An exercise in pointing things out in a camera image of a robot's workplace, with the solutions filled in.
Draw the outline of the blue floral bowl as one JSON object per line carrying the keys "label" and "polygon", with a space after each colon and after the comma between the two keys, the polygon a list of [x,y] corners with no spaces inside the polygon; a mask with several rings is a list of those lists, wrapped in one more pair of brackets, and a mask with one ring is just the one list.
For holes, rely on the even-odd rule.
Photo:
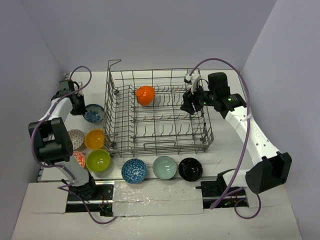
{"label": "blue floral bowl", "polygon": [[83,118],[89,123],[100,123],[105,117],[104,108],[98,104],[88,104],[85,106]]}

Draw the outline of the orange bowl white inside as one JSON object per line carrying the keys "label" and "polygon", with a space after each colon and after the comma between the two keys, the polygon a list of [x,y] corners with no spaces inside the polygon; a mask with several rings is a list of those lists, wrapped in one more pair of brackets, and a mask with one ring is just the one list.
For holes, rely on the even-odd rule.
{"label": "orange bowl white inside", "polygon": [[156,94],[155,89],[149,85],[144,85],[139,87],[135,93],[137,102],[141,106],[149,105],[153,101],[155,94]]}

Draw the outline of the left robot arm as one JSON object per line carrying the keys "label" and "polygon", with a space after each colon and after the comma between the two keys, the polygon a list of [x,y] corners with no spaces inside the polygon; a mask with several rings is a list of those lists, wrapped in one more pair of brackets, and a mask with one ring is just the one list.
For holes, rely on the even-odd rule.
{"label": "left robot arm", "polygon": [[98,187],[90,172],[73,156],[73,144],[65,126],[69,114],[83,116],[86,113],[82,85],[72,80],[59,82],[59,91],[51,98],[46,114],[28,125],[31,151],[42,168],[57,168],[68,179],[62,182],[68,190],[89,201],[98,193]]}

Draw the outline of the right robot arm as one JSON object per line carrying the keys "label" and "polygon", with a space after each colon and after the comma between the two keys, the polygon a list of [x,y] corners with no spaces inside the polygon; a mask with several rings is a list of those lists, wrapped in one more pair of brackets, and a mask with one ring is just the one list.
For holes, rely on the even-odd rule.
{"label": "right robot arm", "polygon": [[218,192],[227,196],[235,187],[242,187],[260,194],[285,184],[292,164],[291,156],[280,152],[270,142],[250,115],[249,104],[242,96],[231,93],[227,75],[223,72],[209,74],[208,90],[203,89],[200,81],[199,73],[189,73],[184,77],[184,82],[190,87],[182,96],[180,109],[194,115],[203,107],[213,107],[240,137],[253,164],[251,169],[236,167],[220,173],[222,180],[217,183]]}

